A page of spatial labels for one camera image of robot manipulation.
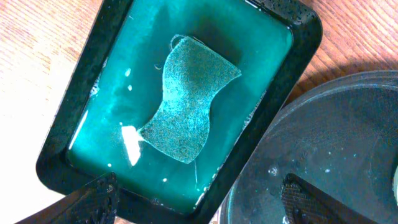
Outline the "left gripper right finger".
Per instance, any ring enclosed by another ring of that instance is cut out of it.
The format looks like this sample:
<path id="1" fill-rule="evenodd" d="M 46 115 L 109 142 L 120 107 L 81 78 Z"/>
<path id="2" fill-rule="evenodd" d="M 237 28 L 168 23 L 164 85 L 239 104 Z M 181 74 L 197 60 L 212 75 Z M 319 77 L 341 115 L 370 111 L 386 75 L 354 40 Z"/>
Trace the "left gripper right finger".
<path id="1" fill-rule="evenodd" d="M 376 224 L 292 173 L 282 182 L 281 200 L 290 223 Z"/>

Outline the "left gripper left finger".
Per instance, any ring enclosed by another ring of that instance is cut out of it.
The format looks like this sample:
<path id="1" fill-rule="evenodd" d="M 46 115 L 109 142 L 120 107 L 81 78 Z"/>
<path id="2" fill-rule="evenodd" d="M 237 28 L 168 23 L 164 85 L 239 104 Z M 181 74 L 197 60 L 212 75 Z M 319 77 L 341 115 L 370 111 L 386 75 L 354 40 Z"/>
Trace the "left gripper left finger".
<path id="1" fill-rule="evenodd" d="M 113 224 L 118 203 L 119 185 L 109 172 L 17 224 Z"/>

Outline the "white plate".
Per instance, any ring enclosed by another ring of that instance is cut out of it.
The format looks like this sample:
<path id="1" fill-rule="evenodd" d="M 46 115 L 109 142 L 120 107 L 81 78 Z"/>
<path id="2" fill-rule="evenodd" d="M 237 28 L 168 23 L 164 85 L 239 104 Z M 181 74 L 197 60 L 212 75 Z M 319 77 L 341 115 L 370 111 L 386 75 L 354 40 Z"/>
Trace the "white plate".
<path id="1" fill-rule="evenodd" d="M 394 198 L 396 201 L 396 204 L 398 205 L 398 167 L 396 167 L 392 179 L 392 190 L 394 193 Z"/>

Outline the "green sponge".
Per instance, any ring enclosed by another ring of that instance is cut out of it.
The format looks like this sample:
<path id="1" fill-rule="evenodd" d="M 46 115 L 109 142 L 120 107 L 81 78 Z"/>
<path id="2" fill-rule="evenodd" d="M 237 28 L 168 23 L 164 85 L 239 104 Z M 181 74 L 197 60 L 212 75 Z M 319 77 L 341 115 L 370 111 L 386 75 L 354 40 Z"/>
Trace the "green sponge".
<path id="1" fill-rule="evenodd" d="M 212 101 L 240 76 L 240 69 L 218 53 L 183 37 L 166 58 L 160 106 L 138 133 L 166 156 L 191 163 L 207 142 Z"/>

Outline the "round black tray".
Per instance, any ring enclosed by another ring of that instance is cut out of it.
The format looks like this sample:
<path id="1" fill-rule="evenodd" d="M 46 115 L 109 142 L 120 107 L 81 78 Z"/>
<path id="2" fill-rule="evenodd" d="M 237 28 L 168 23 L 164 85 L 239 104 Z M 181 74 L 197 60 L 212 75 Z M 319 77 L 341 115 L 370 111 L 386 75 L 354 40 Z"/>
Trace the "round black tray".
<path id="1" fill-rule="evenodd" d="M 278 112 L 221 207 L 222 223 L 287 223 L 293 173 L 378 223 L 397 222 L 397 72 L 322 84 Z"/>

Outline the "black rectangular water tray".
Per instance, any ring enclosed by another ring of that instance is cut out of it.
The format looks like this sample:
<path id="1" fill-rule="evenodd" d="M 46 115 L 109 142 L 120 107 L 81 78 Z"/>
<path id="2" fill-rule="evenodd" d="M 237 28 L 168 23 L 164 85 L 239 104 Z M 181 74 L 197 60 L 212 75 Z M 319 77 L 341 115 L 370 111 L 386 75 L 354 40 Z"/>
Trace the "black rectangular water tray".
<path id="1" fill-rule="evenodd" d="M 179 162 L 138 130 L 162 101 L 167 56 L 185 36 L 241 76 L 214 98 L 199 155 Z M 104 1 L 36 164 L 65 194 L 113 172 L 116 217 L 208 223 L 320 45 L 322 24 L 299 1 Z"/>

